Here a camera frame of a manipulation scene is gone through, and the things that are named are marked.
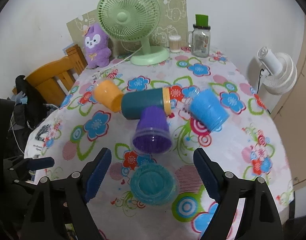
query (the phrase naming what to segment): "fan base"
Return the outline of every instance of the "fan base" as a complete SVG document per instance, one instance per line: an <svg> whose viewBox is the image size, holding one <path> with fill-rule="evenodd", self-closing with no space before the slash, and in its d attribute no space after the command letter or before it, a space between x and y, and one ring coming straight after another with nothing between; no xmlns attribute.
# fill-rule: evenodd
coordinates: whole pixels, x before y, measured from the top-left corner
<svg viewBox="0 0 306 240"><path fill-rule="evenodd" d="M131 57L131 63L138 66L147 66L165 61L169 57L168 49L161 46L151 46L151 53L144 55L141 49Z"/></svg>

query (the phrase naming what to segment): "green fan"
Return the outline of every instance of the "green fan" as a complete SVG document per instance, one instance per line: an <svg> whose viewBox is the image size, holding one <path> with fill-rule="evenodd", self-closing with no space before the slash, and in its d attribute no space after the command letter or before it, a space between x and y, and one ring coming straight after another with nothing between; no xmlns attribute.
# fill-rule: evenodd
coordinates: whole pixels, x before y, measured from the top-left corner
<svg viewBox="0 0 306 240"><path fill-rule="evenodd" d="M170 53L150 46L149 35L160 20L157 0L100 0L98 17L103 30L121 41L141 41L142 48L131 57L135 65L152 65L166 60Z"/></svg>

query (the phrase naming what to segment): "beige patterned board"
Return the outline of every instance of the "beige patterned board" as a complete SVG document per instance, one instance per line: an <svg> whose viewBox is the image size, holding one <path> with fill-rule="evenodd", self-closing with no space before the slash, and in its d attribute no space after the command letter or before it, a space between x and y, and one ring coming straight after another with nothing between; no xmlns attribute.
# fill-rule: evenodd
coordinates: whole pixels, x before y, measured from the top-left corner
<svg viewBox="0 0 306 240"><path fill-rule="evenodd" d="M186 36L188 32L186 0L158 0L158 2L160 4L161 16L156 30L154 30L149 37L151 45L168 47L167 37L172 34L181 35L181 45L186 46ZM98 22L96 9L66 24L73 42L78 44L83 52L85 30L95 22ZM139 41L123 42L109 40L109 48L113 51L115 56L128 53L128 51L135 51L140 45L141 43Z"/></svg>

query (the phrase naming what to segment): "white fan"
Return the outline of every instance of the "white fan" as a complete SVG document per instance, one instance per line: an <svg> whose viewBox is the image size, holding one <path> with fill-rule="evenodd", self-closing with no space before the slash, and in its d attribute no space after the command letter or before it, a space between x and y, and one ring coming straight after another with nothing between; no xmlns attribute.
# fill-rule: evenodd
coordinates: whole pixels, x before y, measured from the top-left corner
<svg viewBox="0 0 306 240"><path fill-rule="evenodd" d="M294 87L297 69L288 54L281 52L273 54L268 47L262 47L257 56L267 69L267 75L263 75L263 85L267 92L280 96Z"/></svg>

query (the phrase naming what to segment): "jar handle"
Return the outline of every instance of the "jar handle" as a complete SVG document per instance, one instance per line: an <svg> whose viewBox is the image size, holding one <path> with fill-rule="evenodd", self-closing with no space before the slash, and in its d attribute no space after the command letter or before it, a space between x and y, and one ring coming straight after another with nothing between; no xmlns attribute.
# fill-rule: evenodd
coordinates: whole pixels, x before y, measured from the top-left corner
<svg viewBox="0 0 306 240"><path fill-rule="evenodd" d="M189 48L192 47L192 45L189 43L189 36L190 36L190 34L192 34L192 32L188 32L188 35L186 37L186 42L188 43Z"/></svg>

